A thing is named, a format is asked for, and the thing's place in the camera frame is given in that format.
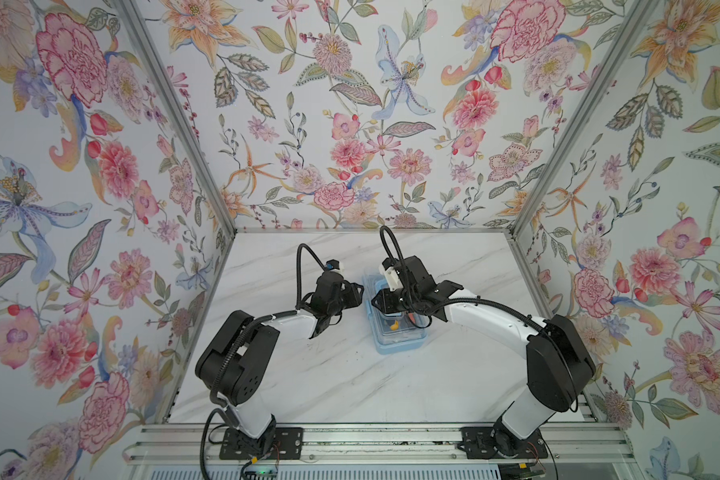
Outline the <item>blue transparent plastic toolbox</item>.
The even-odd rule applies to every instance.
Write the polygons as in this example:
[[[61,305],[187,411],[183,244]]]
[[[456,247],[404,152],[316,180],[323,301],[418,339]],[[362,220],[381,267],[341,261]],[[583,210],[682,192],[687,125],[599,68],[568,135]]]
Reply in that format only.
[[[381,274],[366,273],[363,276],[364,306],[370,325],[376,351],[381,355],[390,355],[421,347],[427,340],[427,331],[418,328],[425,319],[411,313],[381,313],[371,303],[383,288],[386,280]]]

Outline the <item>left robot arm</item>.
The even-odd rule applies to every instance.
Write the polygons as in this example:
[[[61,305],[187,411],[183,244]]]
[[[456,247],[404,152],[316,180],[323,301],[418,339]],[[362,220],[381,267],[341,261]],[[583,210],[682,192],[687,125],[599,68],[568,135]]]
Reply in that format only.
[[[315,290],[292,310],[259,317],[233,311],[195,367],[223,421],[248,439],[269,439],[276,420],[262,404],[258,389],[276,347],[316,338],[346,310],[360,307],[363,294],[363,285],[327,270],[318,277]]]

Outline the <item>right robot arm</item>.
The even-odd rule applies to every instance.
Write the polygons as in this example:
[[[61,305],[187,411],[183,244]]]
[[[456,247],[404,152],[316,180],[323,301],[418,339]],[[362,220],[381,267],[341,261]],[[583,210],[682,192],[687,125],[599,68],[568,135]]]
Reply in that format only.
[[[380,313],[414,313],[455,323],[504,344],[525,360],[526,386],[482,439],[491,457],[518,456],[550,418],[577,404],[594,378],[594,361],[565,316],[524,315],[456,282],[436,282],[416,256],[387,258],[379,272],[387,287],[375,294],[371,305]]]

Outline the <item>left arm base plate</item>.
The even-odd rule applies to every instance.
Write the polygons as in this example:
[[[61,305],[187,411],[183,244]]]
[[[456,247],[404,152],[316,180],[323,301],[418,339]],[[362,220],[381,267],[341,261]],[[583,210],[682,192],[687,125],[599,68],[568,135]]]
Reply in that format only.
[[[232,429],[225,433],[219,452],[221,460],[263,459],[299,460],[304,445],[304,429],[275,427],[257,439]]]

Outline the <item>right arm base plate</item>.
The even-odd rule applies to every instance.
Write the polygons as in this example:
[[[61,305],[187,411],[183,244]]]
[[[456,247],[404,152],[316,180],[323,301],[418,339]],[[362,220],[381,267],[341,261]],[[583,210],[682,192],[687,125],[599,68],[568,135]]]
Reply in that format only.
[[[549,452],[539,430],[530,437],[518,439],[508,431],[493,426],[463,427],[456,448],[468,459],[536,460],[546,459]]]

